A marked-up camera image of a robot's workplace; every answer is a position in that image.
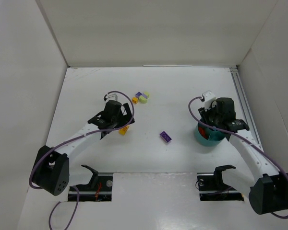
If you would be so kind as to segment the yellow curved lego brick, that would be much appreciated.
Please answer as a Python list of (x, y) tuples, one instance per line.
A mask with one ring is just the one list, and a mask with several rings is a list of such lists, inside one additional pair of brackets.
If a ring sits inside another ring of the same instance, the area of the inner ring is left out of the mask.
[(130, 126), (127, 125), (127, 126), (121, 128), (121, 129), (119, 130), (119, 134), (122, 135), (122, 136), (124, 136), (124, 135), (127, 133), (129, 127), (130, 127)]

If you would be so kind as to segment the orange yellow cube lego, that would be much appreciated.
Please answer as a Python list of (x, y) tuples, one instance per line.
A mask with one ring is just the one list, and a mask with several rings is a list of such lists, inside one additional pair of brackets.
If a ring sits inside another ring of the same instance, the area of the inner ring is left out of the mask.
[(139, 99), (138, 99), (137, 97), (133, 97), (133, 98), (132, 98), (132, 102), (133, 102), (134, 104), (138, 104)]

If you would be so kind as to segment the orange dish lego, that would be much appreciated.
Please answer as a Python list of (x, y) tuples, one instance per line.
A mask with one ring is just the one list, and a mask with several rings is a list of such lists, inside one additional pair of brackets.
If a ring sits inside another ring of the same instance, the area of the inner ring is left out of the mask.
[(199, 131), (200, 135), (201, 135), (203, 138), (208, 139), (208, 136), (207, 136), (206, 131), (205, 131), (204, 128), (198, 127), (198, 131)]

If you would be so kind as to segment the purple long lego brick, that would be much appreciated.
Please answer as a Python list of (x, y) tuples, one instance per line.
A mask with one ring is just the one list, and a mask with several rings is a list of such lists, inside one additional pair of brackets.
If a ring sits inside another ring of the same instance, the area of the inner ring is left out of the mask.
[(161, 139), (167, 144), (172, 141), (172, 138), (165, 131), (162, 131), (159, 135)]

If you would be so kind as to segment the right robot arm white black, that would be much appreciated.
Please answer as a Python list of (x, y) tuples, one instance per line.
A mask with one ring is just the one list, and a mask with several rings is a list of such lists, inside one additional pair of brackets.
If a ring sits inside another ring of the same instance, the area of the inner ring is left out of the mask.
[(198, 124), (221, 132), (252, 174), (248, 177), (233, 165), (218, 166), (214, 170), (216, 187), (232, 187), (247, 196), (258, 215), (270, 213), (279, 219), (288, 219), (288, 172), (252, 143), (250, 128), (244, 120), (236, 118), (231, 98), (216, 98), (204, 93), (198, 99), (204, 103), (198, 110), (201, 116)]

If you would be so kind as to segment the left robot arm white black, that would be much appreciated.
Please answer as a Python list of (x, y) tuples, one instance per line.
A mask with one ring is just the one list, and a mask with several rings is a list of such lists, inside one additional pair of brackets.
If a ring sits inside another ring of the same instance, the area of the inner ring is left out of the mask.
[(42, 146), (37, 153), (29, 186), (53, 196), (60, 195), (70, 180), (70, 163), (93, 143), (113, 131), (134, 123), (134, 105), (115, 100), (106, 102), (104, 110), (90, 118), (70, 139), (54, 147)]

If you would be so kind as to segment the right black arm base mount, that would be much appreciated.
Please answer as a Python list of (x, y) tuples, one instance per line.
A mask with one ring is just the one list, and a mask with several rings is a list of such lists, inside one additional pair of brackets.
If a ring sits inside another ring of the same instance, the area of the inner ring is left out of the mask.
[(234, 188), (223, 183), (222, 172), (236, 169), (232, 165), (215, 168), (214, 172), (198, 172), (195, 187), (199, 190), (200, 201), (244, 201), (244, 197)]

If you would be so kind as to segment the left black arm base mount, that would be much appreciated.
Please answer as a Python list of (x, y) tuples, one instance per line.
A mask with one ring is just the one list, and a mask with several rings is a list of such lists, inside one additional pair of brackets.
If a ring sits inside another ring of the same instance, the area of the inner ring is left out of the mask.
[(110, 202), (112, 200), (113, 173), (98, 172), (82, 165), (70, 172), (68, 201)]

